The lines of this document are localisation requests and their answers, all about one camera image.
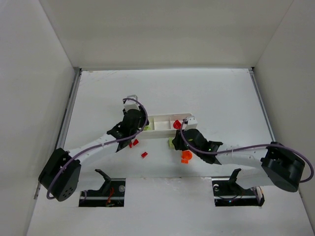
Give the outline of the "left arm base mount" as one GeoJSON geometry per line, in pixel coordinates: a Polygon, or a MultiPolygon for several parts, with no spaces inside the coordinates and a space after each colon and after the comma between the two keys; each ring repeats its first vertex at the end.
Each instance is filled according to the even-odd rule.
{"type": "Polygon", "coordinates": [[[95,169],[102,176],[100,187],[83,190],[80,193],[79,207],[124,207],[125,178],[111,178],[101,169],[95,169]]]}

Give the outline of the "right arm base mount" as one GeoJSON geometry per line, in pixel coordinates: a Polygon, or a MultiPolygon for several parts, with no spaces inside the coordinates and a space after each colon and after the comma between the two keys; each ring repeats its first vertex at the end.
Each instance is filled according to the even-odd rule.
{"type": "Polygon", "coordinates": [[[218,177],[212,179],[212,189],[216,207],[261,207],[265,198],[261,187],[243,189],[236,184],[240,168],[234,170],[229,178],[218,177]]]}

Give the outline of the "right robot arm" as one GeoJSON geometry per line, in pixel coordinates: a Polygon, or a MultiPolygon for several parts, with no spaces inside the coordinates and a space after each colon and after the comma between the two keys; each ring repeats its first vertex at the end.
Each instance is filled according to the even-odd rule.
{"type": "Polygon", "coordinates": [[[175,150],[190,150],[208,164],[237,165],[229,181],[243,189],[274,185],[296,192],[305,162],[277,142],[249,149],[208,141],[197,129],[177,130],[172,140],[175,150]]]}

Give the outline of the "red curved lego piece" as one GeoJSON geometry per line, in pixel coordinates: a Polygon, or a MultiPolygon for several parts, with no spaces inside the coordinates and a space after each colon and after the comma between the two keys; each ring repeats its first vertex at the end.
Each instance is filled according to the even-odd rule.
{"type": "Polygon", "coordinates": [[[173,128],[174,129],[180,129],[182,127],[182,124],[181,124],[181,122],[179,121],[179,120],[175,120],[174,122],[173,122],[173,128]]]}

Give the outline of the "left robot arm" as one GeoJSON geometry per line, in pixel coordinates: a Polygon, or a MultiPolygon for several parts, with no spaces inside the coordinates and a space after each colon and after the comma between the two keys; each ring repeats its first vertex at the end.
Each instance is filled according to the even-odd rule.
{"type": "Polygon", "coordinates": [[[87,145],[64,150],[54,150],[41,171],[38,181],[46,188],[46,198],[63,202],[77,187],[83,187],[81,168],[128,147],[132,140],[149,124],[144,108],[130,109],[123,120],[103,136],[87,145]]]}

